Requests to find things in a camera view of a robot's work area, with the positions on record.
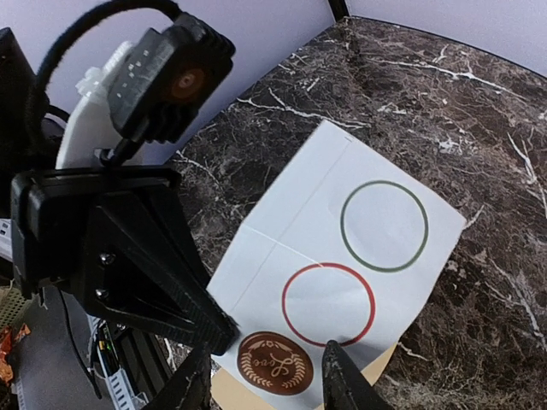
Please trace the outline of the white sticker sheet wax seal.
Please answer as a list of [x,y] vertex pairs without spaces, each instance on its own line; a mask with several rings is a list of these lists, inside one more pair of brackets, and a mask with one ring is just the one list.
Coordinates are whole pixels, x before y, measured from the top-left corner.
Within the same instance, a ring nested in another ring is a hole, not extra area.
[[[273,409],[323,401],[321,358],[338,342],[359,370],[396,344],[425,306],[465,226],[449,203],[323,121],[238,228],[209,293],[235,321],[221,369]],[[271,331],[312,360],[298,395],[273,395],[238,372],[239,344]]]

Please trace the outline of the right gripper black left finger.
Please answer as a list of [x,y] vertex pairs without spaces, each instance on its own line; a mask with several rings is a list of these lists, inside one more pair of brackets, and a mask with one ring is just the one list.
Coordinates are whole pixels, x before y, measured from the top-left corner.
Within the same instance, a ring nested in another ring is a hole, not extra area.
[[207,343],[192,349],[185,361],[144,410],[211,408],[211,351]]

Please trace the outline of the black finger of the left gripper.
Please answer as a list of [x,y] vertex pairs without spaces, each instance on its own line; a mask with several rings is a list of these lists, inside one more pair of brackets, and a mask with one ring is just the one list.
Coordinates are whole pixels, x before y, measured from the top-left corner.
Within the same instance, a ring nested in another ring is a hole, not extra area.
[[174,191],[149,187],[92,203],[83,249],[88,314],[222,355],[238,331],[208,293],[209,280]]

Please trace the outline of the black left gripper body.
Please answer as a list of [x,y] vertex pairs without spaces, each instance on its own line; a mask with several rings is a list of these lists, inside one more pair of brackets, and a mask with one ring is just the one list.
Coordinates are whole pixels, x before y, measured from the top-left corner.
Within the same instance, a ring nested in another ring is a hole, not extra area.
[[103,194],[149,186],[177,188],[165,166],[30,170],[10,187],[14,279],[30,299],[56,279],[74,274],[91,203]]

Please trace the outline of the brown kraft envelope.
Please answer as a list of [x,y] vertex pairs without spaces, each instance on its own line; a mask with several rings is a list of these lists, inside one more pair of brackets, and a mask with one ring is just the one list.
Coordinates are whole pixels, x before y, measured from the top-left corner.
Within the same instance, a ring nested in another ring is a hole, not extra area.
[[[362,376],[374,385],[387,367],[395,349],[396,344],[389,347],[371,364],[362,369]],[[261,397],[244,387],[238,380],[231,376],[224,369],[220,369],[212,377],[212,398],[224,410],[267,410],[273,409]]]

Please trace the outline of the brown wax seal sticker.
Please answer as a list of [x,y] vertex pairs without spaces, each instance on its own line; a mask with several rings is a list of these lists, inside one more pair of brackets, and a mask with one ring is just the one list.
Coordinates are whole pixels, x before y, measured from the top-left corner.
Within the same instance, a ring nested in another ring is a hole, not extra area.
[[239,344],[237,368],[247,383],[273,395],[301,394],[314,378],[306,351],[271,331],[252,333]]

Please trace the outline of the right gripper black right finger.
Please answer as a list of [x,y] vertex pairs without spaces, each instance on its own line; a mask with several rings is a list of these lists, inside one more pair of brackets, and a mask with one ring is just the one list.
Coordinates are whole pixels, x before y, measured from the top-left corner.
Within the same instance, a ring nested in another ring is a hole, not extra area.
[[325,410],[393,410],[338,342],[326,344],[321,368]]

